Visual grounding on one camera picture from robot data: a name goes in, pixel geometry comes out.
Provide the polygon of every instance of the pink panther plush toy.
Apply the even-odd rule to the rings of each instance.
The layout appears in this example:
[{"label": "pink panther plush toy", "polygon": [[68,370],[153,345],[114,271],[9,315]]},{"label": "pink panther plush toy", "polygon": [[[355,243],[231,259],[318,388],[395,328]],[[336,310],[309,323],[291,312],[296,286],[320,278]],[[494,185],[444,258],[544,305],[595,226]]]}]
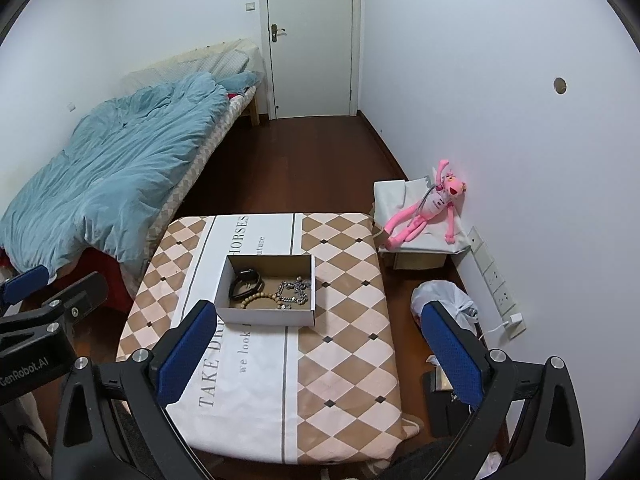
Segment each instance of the pink panther plush toy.
[{"label": "pink panther plush toy", "polygon": [[[434,216],[447,209],[447,221],[449,223],[444,239],[447,244],[456,241],[453,234],[453,215],[454,205],[453,197],[461,196],[466,191],[466,184],[457,179],[453,172],[448,171],[445,178],[442,177],[442,171],[449,164],[448,160],[441,160],[436,172],[436,185],[427,191],[427,194],[420,201],[404,209],[391,217],[386,223],[385,231],[389,235],[386,241],[386,247],[389,250],[397,249],[402,243],[410,242],[426,227],[427,222]],[[393,231],[399,224],[411,220],[409,225],[402,229],[396,236],[391,236]]]}]

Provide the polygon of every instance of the blue textured pad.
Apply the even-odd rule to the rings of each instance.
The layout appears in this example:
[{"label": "blue textured pad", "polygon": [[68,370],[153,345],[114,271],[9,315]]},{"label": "blue textured pad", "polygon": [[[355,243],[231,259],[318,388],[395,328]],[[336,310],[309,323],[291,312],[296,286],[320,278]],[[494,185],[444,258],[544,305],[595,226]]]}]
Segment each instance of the blue textured pad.
[{"label": "blue textured pad", "polygon": [[482,375],[462,343],[429,303],[420,317],[422,335],[440,362],[460,401],[477,409],[482,402]]},{"label": "blue textured pad", "polygon": [[15,305],[40,290],[49,283],[49,271],[45,266],[37,266],[16,276],[4,284],[2,302]]},{"label": "blue textured pad", "polygon": [[158,370],[156,392],[160,406],[178,402],[216,331],[217,322],[216,308],[207,302]]}]

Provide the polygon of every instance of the blue comforter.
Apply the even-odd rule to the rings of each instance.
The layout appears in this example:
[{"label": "blue comforter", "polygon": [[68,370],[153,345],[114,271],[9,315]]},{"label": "blue comforter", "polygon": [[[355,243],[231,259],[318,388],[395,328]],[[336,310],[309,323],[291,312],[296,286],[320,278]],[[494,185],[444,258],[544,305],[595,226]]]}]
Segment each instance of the blue comforter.
[{"label": "blue comforter", "polygon": [[88,247],[140,277],[150,225],[228,103],[197,72],[98,105],[14,198],[0,247],[20,272],[42,264],[52,279]]}]

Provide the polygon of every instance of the door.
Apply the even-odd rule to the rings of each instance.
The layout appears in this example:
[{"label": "door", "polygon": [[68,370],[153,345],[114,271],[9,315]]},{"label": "door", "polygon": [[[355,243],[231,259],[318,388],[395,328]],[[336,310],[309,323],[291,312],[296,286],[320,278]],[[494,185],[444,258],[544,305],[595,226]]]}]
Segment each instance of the door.
[{"label": "door", "polygon": [[349,115],[352,0],[268,0],[276,116]]}]

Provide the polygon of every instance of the wooden bed leg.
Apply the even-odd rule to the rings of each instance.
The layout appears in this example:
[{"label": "wooden bed leg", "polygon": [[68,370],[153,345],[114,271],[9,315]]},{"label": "wooden bed leg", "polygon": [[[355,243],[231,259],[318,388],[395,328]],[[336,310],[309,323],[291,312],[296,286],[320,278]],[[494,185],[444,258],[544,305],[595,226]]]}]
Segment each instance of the wooden bed leg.
[{"label": "wooden bed leg", "polygon": [[260,115],[258,114],[258,103],[255,99],[251,99],[249,103],[249,115],[251,115],[251,126],[260,126]]}]

